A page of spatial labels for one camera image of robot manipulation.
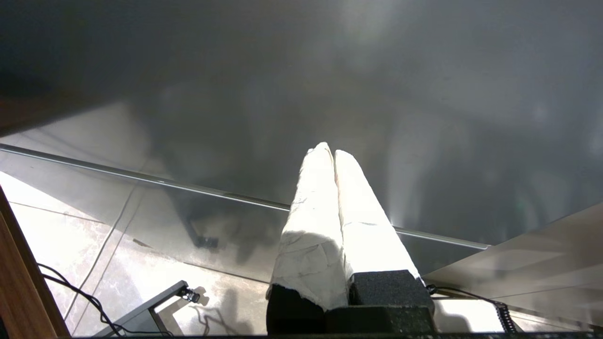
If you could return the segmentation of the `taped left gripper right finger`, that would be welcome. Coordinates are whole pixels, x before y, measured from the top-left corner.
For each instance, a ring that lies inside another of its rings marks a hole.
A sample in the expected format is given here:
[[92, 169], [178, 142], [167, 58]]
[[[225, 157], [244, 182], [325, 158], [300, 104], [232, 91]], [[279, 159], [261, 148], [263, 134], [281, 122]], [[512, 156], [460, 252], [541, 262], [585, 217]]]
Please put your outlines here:
[[426, 284], [351, 153], [334, 153], [334, 184], [343, 274], [334, 307], [353, 305], [353, 288], [362, 305], [432, 307]]

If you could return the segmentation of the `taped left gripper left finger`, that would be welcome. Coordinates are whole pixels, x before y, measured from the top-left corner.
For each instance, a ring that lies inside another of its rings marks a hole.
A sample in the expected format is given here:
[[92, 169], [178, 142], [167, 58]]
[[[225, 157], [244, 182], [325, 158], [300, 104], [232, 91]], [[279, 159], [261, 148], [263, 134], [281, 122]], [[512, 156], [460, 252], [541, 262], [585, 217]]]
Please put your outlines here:
[[326, 314], [348, 305], [334, 157], [325, 142], [303, 158], [266, 299], [269, 335], [324, 333]]

